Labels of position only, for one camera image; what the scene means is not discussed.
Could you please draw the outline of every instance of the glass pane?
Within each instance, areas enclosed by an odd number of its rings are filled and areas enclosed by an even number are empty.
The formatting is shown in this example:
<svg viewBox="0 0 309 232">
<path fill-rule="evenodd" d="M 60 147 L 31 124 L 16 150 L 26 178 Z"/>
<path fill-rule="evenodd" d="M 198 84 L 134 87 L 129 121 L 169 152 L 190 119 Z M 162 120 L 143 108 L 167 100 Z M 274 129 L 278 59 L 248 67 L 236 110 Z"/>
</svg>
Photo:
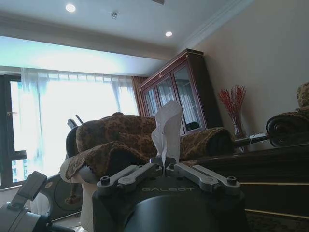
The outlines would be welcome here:
<svg viewBox="0 0 309 232">
<path fill-rule="evenodd" d="M 21 119 L 20 119 L 20 99 L 22 93 L 21 82 L 11 81 L 11 99 L 12 99 L 12 118 L 14 132 L 14 148 L 15 151 L 25 150 L 21 134 Z"/>
<path fill-rule="evenodd" d="M 158 112 L 158 107 L 155 101 L 155 93 L 154 89 L 150 89 L 145 93 L 146 105 L 149 110 L 149 116 L 155 116 Z"/>
<path fill-rule="evenodd" d="M 197 113 L 197 105 L 193 97 L 187 67 L 183 67 L 174 73 L 178 94 L 183 107 L 183 117 L 186 130 L 200 128 L 200 118 Z"/>
<path fill-rule="evenodd" d="M 159 91 L 159 98 L 161 106 L 169 102 L 169 100 L 175 100 L 173 95 L 173 86 L 171 80 L 168 78 L 165 81 L 157 85 Z"/>
<path fill-rule="evenodd" d="M 13 183 L 26 180 L 28 177 L 28 166 L 26 159 L 12 161 Z"/>
</svg>

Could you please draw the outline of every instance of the glass cabinet door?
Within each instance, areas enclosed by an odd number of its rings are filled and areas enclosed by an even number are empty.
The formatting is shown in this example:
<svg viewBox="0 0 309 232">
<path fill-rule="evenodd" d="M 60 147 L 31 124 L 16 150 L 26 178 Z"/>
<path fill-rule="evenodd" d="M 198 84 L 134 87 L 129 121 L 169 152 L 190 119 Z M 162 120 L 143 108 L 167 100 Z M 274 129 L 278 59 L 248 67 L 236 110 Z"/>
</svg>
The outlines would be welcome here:
<svg viewBox="0 0 309 232">
<path fill-rule="evenodd" d="M 153 88 L 146 91 L 145 100 L 149 116 L 155 116 L 155 114 L 158 112 L 158 106 L 156 104 L 155 90 Z"/>
<path fill-rule="evenodd" d="M 184 66 L 174 72 L 174 78 L 178 89 L 179 100 L 183 107 L 183 117 L 186 130 L 191 131 L 201 128 L 201 120 L 198 115 L 197 104 L 192 92 L 188 67 Z"/>
<path fill-rule="evenodd" d="M 170 76 L 166 80 L 157 84 L 157 89 L 159 93 L 161 106 L 164 106 L 170 100 L 175 101 L 174 90 Z M 184 135 L 182 124 L 180 125 L 180 135 Z"/>
</svg>

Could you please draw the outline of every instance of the vase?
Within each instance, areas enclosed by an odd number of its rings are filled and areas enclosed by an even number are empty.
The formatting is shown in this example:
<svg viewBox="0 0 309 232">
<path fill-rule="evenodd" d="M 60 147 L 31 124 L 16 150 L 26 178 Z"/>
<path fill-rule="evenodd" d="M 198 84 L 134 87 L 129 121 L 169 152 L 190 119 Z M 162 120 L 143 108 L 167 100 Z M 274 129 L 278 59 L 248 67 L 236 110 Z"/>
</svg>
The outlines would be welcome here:
<svg viewBox="0 0 309 232">
<path fill-rule="evenodd" d="M 234 126 L 234 134 L 237 139 L 243 139 L 246 137 L 246 132 L 242 129 L 241 115 L 240 113 L 231 114 L 231 119 Z"/>
</svg>

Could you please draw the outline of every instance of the crown molding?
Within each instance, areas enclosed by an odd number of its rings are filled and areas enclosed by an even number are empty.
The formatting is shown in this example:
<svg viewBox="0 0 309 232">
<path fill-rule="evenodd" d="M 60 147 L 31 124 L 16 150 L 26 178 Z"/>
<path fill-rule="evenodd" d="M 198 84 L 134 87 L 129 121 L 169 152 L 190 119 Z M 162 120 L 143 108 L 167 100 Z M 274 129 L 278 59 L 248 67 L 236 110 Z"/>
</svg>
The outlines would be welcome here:
<svg viewBox="0 0 309 232">
<path fill-rule="evenodd" d="M 181 52 L 186 48 L 194 48 L 253 2 L 254 0 L 233 0 L 229 2 L 195 30 L 182 45 L 178 47 L 177 51 Z"/>
<path fill-rule="evenodd" d="M 0 11 L 0 36 L 123 55 L 169 60 L 175 49 Z"/>
</svg>

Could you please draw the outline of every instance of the window handle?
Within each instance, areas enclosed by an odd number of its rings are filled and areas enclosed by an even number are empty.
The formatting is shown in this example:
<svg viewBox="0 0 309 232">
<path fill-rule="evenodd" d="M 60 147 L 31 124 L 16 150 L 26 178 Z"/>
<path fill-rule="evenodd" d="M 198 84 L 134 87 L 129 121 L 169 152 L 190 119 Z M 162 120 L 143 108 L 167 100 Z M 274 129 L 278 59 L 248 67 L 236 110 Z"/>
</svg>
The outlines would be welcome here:
<svg viewBox="0 0 309 232">
<path fill-rule="evenodd" d="M 18 114 L 18 112 L 6 112 L 7 116 L 11 116 L 12 114 Z"/>
</svg>

